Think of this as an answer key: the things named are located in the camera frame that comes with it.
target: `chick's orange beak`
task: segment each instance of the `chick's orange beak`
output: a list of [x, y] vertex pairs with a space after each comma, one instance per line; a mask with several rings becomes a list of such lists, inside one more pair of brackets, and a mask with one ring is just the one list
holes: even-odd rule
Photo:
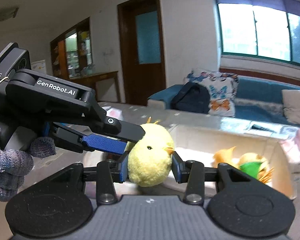
[[172, 154], [174, 152], [172, 147], [167, 147], [164, 149], [168, 154]]

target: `window sill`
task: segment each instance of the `window sill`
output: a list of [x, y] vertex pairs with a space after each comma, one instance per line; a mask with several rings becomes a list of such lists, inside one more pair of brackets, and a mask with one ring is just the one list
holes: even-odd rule
[[265, 59], [261, 57], [249, 57], [249, 56], [239, 56], [239, 55], [227, 55], [227, 54], [222, 54], [221, 58], [229, 58], [229, 59], [239, 59], [239, 60], [247, 60], [247, 61], [255, 61], [255, 62], [263, 62], [263, 63], [268, 63], [268, 64], [274, 64], [274, 65], [281, 65], [289, 68], [294, 68], [300, 70], [300, 66], [295, 65], [295, 64], [290, 64], [286, 62], [282, 62], [281, 60], [276, 60], [276, 59]]

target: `gloved finger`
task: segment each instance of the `gloved finger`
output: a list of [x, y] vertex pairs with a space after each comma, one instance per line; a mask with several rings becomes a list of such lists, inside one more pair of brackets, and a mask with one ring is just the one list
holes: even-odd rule
[[17, 190], [23, 185], [24, 181], [24, 176], [14, 176], [6, 172], [0, 172], [0, 188]]
[[33, 159], [26, 152], [0, 149], [0, 172], [24, 176], [33, 168]]
[[51, 137], [39, 137], [30, 146], [30, 154], [33, 157], [45, 158], [56, 154], [56, 147]]
[[16, 190], [6, 190], [0, 188], [0, 201], [7, 202], [9, 201], [15, 194], [17, 193]]

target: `black backpack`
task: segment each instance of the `black backpack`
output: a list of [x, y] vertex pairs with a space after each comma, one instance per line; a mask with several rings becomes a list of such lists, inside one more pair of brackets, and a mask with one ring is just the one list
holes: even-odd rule
[[171, 100], [171, 109], [192, 113], [209, 112], [210, 94], [206, 87], [188, 82]]

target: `brown door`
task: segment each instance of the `brown door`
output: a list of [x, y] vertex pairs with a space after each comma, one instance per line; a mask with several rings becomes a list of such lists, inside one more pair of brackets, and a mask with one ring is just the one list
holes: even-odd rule
[[160, 1], [119, 4], [118, 20], [126, 102], [145, 106], [166, 88]]

